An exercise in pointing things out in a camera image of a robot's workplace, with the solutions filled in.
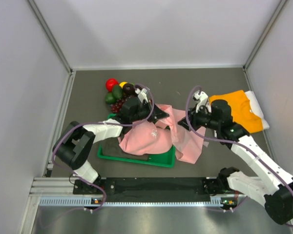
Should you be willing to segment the pink plastic bag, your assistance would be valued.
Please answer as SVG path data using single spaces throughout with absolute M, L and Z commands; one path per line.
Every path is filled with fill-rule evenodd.
M 165 149 L 174 146 L 175 156 L 179 161 L 195 164 L 202 153 L 204 140 L 196 133 L 178 125 L 178 121 L 185 117 L 186 112 L 174 109 L 171 105 L 157 104 L 156 106 L 169 114 L 169 117 L 155 123 L 159 146 Z

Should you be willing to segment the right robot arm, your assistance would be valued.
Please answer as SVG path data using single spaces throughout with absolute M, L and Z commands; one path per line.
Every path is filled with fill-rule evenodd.
M 201 102 L 194 108 L 187 107 L 185 117 L 178 124 L 194 133 L 200 127 L 214 130 L 215 138 L 203 139 L 226 145 L 259 177 L 254 180 L 233 167 L 223 169 L 218 175 L 218 187 L 222 192 L 244 193 L 262 205 L 275 223 L 289 225 L 293 219 L 293 175 L 276 164 L 250 133 L 233 121 L 231 107 L 225 100 L 214 101 L 211 108 Z

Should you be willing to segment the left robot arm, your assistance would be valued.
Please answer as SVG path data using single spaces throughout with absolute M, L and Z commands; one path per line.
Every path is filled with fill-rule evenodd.
M 87 160 L 92 145 L 124 135 L 144 121 L 156 123 L 167 117 L 168 113 L 147 99 L 130 97 L 123 103 L 119 113 L 108 120 L 85 125 L 71 122 L 53 146 L 53 157 L 58 157 L 73 174 L 83 180 L 86 190 L 96 193 L 101 187 L 100 176 Z

